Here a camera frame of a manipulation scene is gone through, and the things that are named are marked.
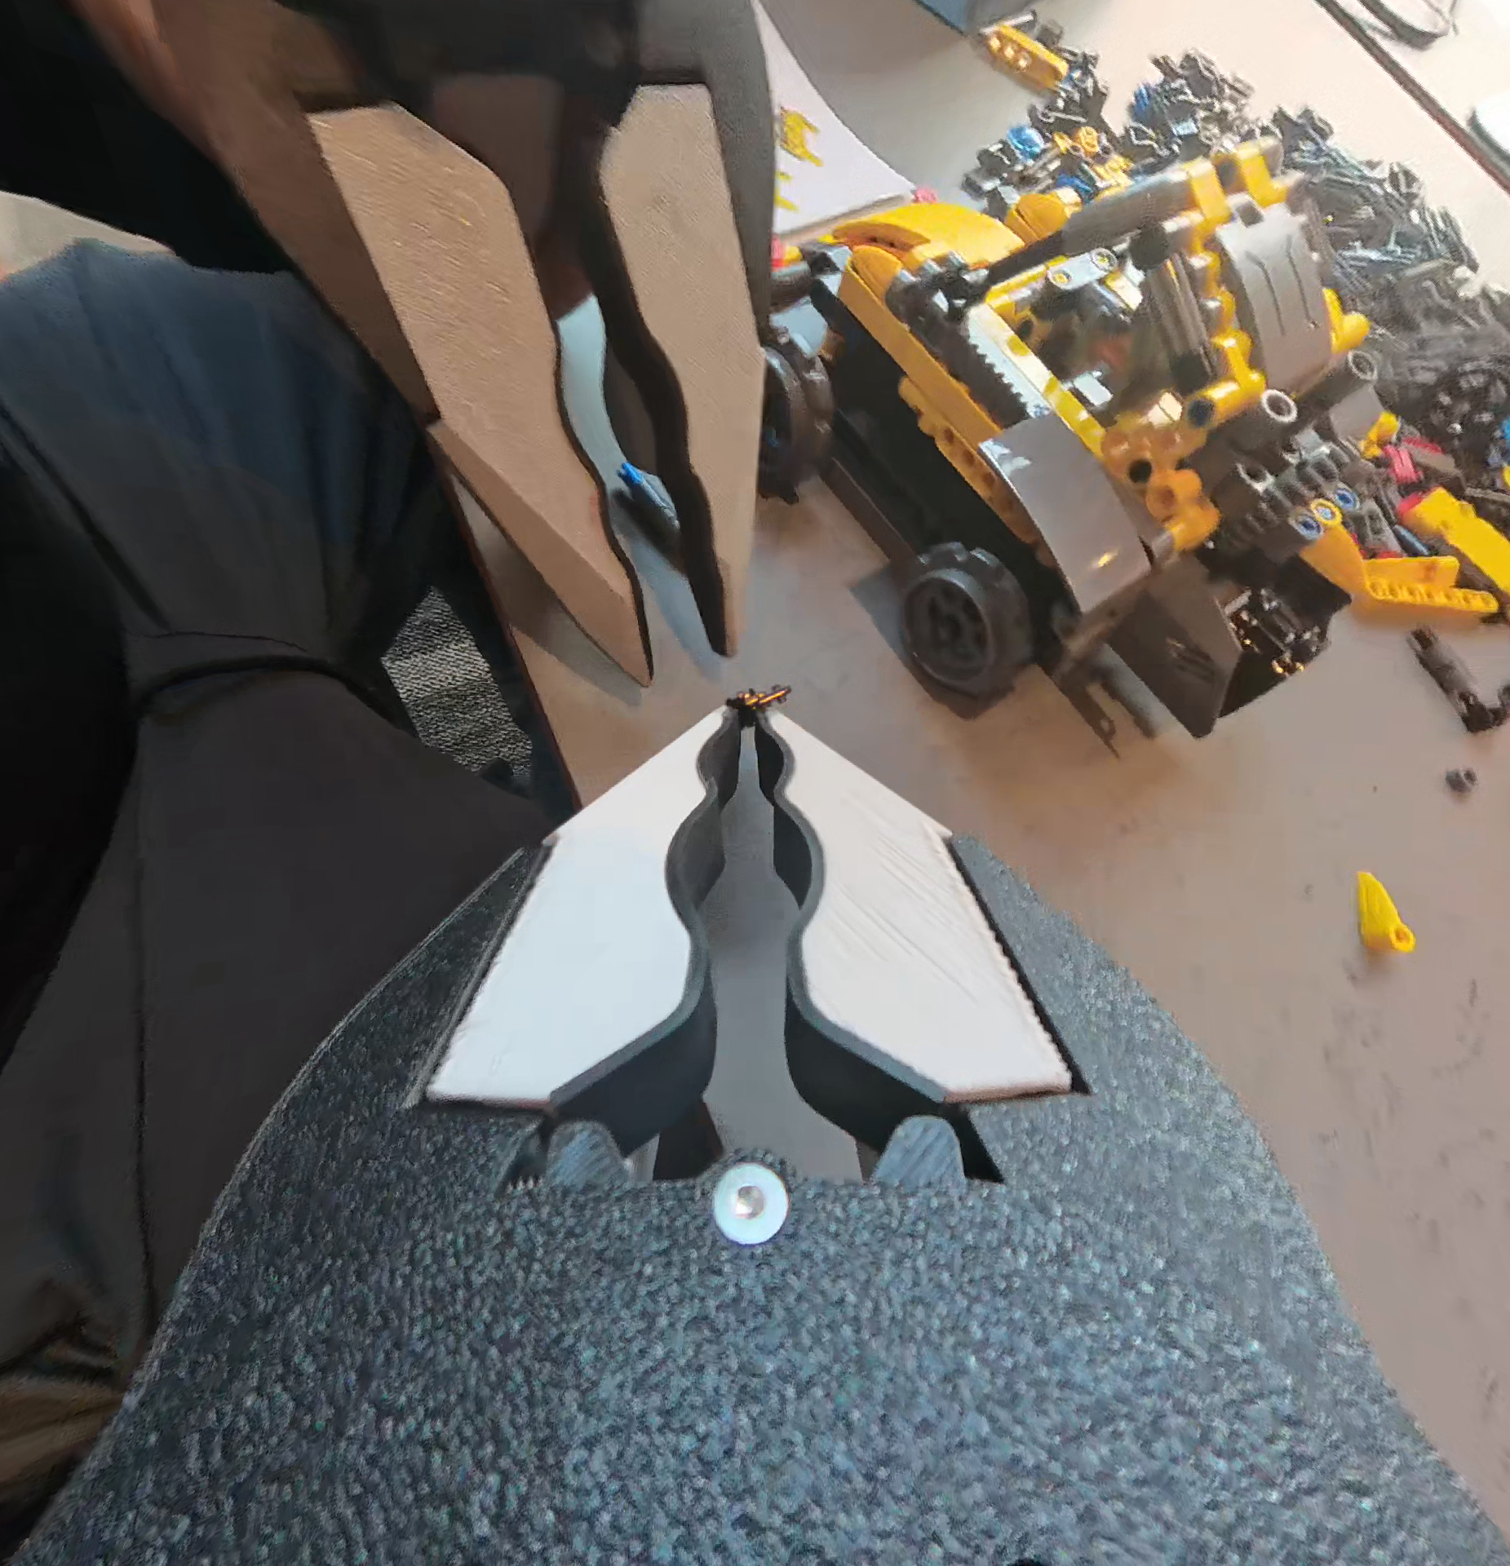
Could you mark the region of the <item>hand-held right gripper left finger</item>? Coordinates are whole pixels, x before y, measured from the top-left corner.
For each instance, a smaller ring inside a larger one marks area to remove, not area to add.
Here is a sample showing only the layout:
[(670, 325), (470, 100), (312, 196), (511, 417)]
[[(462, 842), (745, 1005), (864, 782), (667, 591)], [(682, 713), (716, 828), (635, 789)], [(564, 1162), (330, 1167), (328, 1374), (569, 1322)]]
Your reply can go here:
[(427, 1100), (646, 1146), (703, 1097), (718, 1015), (703, 908), (744, 730), (727, 707), (553, 833)]

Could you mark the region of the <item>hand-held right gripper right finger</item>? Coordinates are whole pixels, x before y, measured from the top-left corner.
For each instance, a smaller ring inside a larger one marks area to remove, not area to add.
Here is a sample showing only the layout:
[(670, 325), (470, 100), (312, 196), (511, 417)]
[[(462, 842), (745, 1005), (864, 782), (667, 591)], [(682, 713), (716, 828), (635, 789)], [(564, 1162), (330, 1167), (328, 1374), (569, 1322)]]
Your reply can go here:
[(874, 1154), (917, 1118), (982, 1154), (975, 1110), (1072, 1095), (953, 833), (780, 713), (758, 720), (758, 772), (798, 908), (785, 1054), (804, 1103)]

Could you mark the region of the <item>instruction booklet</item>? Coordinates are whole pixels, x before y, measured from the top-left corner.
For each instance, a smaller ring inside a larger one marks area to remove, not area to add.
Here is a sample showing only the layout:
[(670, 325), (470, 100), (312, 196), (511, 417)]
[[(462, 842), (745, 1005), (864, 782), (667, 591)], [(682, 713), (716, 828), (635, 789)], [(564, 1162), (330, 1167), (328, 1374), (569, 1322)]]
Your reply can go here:
[(799, 66), (785, 38), (755, 4), (765, 51), (773, 147), (773, 250), (794, 252), (843, 224), (907, 205), (935, 203), (843, 125)]

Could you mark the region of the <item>yellow toy brick vehicle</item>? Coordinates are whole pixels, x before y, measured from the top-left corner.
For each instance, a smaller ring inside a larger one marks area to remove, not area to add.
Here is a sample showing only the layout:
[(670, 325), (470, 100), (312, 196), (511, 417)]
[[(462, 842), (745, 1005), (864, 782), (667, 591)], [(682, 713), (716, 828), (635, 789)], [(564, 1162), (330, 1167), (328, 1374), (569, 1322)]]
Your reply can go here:
[(1380, 413), (1277, 136), (1006, 219), (884, 209), (773, 278), (783, 480), (904, 552), (905, 656), (988, 704), (1117, 660), (1195, 738), (1306, 671), (1349, 596), (1308, 550)]

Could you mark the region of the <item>grey desk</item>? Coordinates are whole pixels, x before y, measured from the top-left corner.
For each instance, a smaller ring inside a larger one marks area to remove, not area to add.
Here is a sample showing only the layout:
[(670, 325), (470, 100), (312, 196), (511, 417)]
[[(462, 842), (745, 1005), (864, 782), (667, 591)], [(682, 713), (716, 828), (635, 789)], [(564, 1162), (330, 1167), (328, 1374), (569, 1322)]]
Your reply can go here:
[[(843, 123), (941, 196), (1021, 113), (917, 4), (765, 4)], [(1347, 40), (1315, 4), (1055, 4), (1114, 103), (1156, 54), (1209, 53), (1262, 103), (1326, 113)], [(1114, 749), (1041, 674), (985, 710), (943, 702), (900, 652), (895, 562), (822, 482), (765, 503), (741, 656), (710, 655), (685, 583), (621, 519), (656, 678), (636, 689), (574, 632), (470, 506), (501, 609), (584, 803), (739, 689), (789, 684), (798, 725), (979, 837), (1130, 970), (1262, 1128), (1419, 1425), (1510, 1542), (1510, 723), (1469, 736), (1398, 629), (1342, 614), (1311, 671), (1189, 740), (1129, 715)], [(1478, 787), (1453, 795), (1452, 769)], [(786, 1084), (778, 932), (745, 761), (714, 970), (734, 1036), (711, 1105), (737, 1146), (814, 1174), (853, 1147)], [(1380, 878), (1411, 955), (1355, 934)]]
[(1510, 170), (1469, 130), (1510, 89), (1510, 4), (1318, 4), (1347, 40), (1352, 89), (1326, 113), (1370, 161), (1409, 167), (1479, 250), (1510, 244)]

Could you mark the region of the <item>black grey axle connector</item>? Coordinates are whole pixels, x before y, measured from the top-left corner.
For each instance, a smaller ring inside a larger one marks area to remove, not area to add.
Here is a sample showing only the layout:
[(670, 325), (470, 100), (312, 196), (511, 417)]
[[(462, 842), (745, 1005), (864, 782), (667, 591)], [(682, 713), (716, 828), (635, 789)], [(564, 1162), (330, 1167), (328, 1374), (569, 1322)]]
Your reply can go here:
[(1430, 629), (1407, 635), (1412, 656), (1450, 704), (1468, 735), (1489, 735), (1510, 720), (1510, 681), (1486, 697), (1474, 686), (1466, 665)]

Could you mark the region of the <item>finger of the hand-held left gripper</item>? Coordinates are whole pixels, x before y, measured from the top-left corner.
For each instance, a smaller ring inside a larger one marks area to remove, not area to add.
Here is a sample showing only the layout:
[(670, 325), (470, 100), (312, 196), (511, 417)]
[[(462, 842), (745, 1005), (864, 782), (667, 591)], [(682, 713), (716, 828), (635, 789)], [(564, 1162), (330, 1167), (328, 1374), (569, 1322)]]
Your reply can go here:
[(393, 105), (308, 126), (424, 376), (439, 452), (577, 629), (649, 686), (639, 585), (568, 426), (558, 337), (509, 191)]
[(765, 348), (711, 95), (638, 89), (595, 170), (597, 298), (644, 405), (706, 638), (732, 656), (758, 506)]

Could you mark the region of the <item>pile of loose brick pieces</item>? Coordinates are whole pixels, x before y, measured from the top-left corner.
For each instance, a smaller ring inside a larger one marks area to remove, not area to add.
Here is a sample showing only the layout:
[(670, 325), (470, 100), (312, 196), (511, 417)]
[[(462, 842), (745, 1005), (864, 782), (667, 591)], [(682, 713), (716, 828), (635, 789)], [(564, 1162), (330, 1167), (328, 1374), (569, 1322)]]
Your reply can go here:
[(980, 149), (962, 180), (990, 216), (1013, 221), (1018, 200), (1036, 193), (1088, 205), (1275, 136), (1282, 167), (1301, 180), (1324, 284), (1373, 325), (1383, 404), (1445, 451), (1471, 488), (1510, 495), (1496, 456), (1510, 418), (1510, 291), (1479, 280), (1463, 227), (1430, 205), (1409, 167), (1352, 156), (1311, 108), (1254, 113), (1253, 89), (1199, 50), (1153, 56), (1155, 74), (1112, 128), (1098, 56), (1068, 48), (1057, 23), (1032, 14), (970, 38), (1000, 74), (1037, 94), (1026, 125)]

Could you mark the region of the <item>small yellow tooth piece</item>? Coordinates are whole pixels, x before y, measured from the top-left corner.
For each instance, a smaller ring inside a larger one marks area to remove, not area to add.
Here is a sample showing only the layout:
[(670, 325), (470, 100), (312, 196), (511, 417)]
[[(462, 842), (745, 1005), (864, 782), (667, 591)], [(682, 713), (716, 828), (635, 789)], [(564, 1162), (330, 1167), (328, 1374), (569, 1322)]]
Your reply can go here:
[(1398, 911), (1391, 893), (1370, 872), (1355, 875), (1357, 932), (1363, 950), (1381, 957), (1409, 957), (1416, 934)]

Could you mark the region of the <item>yellow wide panel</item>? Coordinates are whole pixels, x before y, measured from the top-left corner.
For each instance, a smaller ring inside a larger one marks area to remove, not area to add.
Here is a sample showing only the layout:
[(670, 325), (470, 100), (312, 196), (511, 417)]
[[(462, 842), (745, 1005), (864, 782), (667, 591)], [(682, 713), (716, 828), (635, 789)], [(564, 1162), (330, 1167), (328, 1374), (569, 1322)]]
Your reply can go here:
[(1398, 505), (1396, 516), (1417, 537), (1438, 539), (1482, 575), (1510, 624), (1510, 539), (1443, 487), (1407, 497)]

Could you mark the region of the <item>person's dark clothing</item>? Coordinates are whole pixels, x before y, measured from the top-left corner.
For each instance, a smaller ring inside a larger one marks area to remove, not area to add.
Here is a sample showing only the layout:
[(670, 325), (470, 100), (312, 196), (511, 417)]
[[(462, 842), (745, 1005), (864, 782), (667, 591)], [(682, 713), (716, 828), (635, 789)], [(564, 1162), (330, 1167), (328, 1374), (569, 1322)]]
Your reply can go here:
[(385, 676), (454, 537), (294, 276), (83, 244), (0, 283), (0, 1563), (290, 1084), (546, 834)]

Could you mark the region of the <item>grey axle pin blue tip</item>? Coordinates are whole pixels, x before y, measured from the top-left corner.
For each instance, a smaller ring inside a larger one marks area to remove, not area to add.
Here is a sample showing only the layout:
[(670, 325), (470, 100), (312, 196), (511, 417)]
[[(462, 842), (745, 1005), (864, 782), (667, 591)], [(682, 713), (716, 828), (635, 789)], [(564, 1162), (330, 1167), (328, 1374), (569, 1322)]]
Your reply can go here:
[(628, 461), (620, 464), (617, 482), (620, 505), (636, 526), (657, 541), (659, 549), (677, 549), (682, 536), (680, 519), (666, 485)]

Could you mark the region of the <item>yellow thick beam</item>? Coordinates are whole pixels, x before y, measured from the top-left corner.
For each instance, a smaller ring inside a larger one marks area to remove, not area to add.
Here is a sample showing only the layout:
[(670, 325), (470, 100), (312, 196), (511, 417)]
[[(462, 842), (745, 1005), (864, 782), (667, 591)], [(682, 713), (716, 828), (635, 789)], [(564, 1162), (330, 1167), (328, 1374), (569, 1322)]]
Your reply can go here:
[(1463, 588), (1458, 565), (1452, 575), (1429, 573), (1429, 560), (1375, 560), (1365, 565), (1362, 586), (1354, 596), (1354, 611), (1391, 625), (1466, 625), (1500, 619), (1499, 599), (1486, 591)]

